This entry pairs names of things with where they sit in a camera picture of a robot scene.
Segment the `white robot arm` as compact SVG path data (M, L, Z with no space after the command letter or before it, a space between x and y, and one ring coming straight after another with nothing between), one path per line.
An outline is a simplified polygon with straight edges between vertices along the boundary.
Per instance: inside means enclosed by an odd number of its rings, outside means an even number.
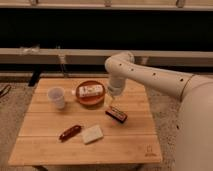
M127 79L181 101L173 171L213 171L213 79L135 64L131 52L105 61L108 90L120 95Z

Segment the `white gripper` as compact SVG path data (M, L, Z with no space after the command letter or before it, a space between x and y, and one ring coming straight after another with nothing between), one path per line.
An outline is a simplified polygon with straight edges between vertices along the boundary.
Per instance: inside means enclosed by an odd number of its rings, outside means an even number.
M125 88L125 79L121 77L110 77L108 84L107 84L107 89L108 92L112 95L106 95L104 99L104 105L106 107L109 107L115 98L113 96L119 96L122 94L123 90Z

